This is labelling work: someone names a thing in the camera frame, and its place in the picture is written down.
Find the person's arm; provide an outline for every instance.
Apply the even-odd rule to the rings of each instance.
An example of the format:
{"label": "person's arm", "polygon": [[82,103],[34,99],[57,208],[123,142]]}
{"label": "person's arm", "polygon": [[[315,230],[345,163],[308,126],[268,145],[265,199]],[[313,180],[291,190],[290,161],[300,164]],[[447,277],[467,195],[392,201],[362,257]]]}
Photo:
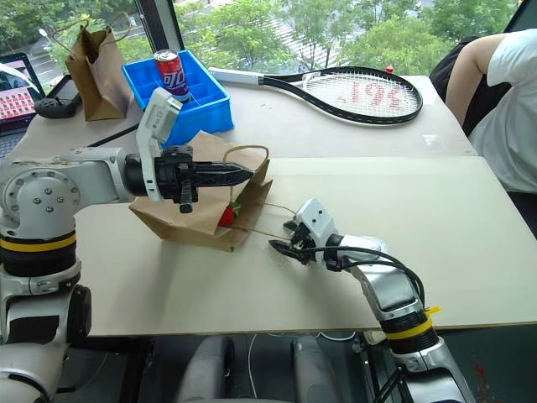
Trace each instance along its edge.
{"label": "person's arm", "polygon": [[462,126],[468,105],[473,98],[494,51],[508,34],[497,34],[476,39],[467,44],[458,55],[447,84],[446,105]]}

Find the paper bag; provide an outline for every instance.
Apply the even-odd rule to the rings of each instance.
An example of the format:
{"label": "paper bag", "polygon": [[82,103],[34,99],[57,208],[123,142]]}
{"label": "paper bag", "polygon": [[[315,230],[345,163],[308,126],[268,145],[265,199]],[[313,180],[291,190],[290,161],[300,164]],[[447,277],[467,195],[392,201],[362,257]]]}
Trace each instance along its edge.
{"label": "paper bag", "polygon": [[81,94],[87,122],[125,118],[127,114],[132,92],[121,72],[125,59],[117,48],[117,42],[125,38],[129,30],[122,38],[115,40],[110,26],[89,32],[86,24],[81,26],[76,42],[69,50],[65,65]]}
{"label": "paper bag", "polygon": [[[194,149],[194,161],[222,161],[226,151],[234,147],[234,144],[204,132],[199,132],[190,145]],[[266,177],[269,159],[253,150],[232,152],[227,161],[255,172],[250,181],[232,189],[232,200],[241,202],[241,212],[232,228],[218,227],[230,202],[229,187],[199,188],[198,202],[193,204],[194,211],[189,214],[180,214],[179,207],[172,201],[154,203],[147,197],[137,198],[130,209],[162,239],[232,252],[247,237],[245,229],[255,227],[272,179]]]}

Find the white t-shirt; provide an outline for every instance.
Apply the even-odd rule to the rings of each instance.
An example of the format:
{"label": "white t-shirt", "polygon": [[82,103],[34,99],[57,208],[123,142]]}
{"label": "white t-shirt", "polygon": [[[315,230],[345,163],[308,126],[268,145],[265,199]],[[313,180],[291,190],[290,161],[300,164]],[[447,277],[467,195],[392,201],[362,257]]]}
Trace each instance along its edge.
{"label": "white t-shirt", "polygon": [[509,34],[488,65],[487,84],[513,87],[470,141],[507,191],[537,193],[537,29]]}

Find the black bag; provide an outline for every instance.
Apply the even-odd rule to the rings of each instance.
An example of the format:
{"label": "black bag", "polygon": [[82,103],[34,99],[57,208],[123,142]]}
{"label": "black bag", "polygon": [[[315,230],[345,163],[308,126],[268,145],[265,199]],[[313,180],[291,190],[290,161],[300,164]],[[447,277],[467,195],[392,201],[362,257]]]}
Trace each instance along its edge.
{"label": "black bag", "polygon": [[[455,65],[456,58],[461,53],[462,48],[467,44],[477,39],[477,36],[471,36],[464,38],[457,44],[450,53],[436,65],[433,71],[430,73],[429,78],[433,83],[433,86],[438,92],[438,95],[442,101],[446,101],[447,83],[451,77],[451,71]],[[477,126],[481,120],[492,111],[502,97],[511,88],[511,85],[507,82],[498,84],[496,86],[487,85],[487,76],[484,75],[477,86],[476,93],[474,94],[470,105],[468,106],[467,115],[462,125],[462,130],[469,136],[472,130]]]}

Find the white table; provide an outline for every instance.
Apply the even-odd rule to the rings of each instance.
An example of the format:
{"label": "white table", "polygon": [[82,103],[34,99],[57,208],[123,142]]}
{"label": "white table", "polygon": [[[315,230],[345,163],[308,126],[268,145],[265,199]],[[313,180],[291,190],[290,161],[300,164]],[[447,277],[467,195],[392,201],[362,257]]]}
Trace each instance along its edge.
{"label": "white table", "polygon": [[[537,243],[479,157],[274,159],[268,201],[317,196],[341,233],[388,242],[440,327],[537,321]],[[256,228],[284,235],[264,207]],[[79,212],[93,336],[378,327],[357,280],[302,266],[252,233],[233,253],[158,239],[127,205]]]}
{"label": "white table", "polygon": [[[235,128],[218,135],[235,144],[266,145],[275,157],[476,155],[429,78],[406,78],[420,90],[423,109],[411,122],[386,127],[339,121],[272,89],[226,86]],[[68,119],[37,116],[9,158],[51,156],[88,145],[139,122],[141,114],[131,101],[124,120],[85,122],[81,108]],[[135,152],[134,132],[109,145]]]}

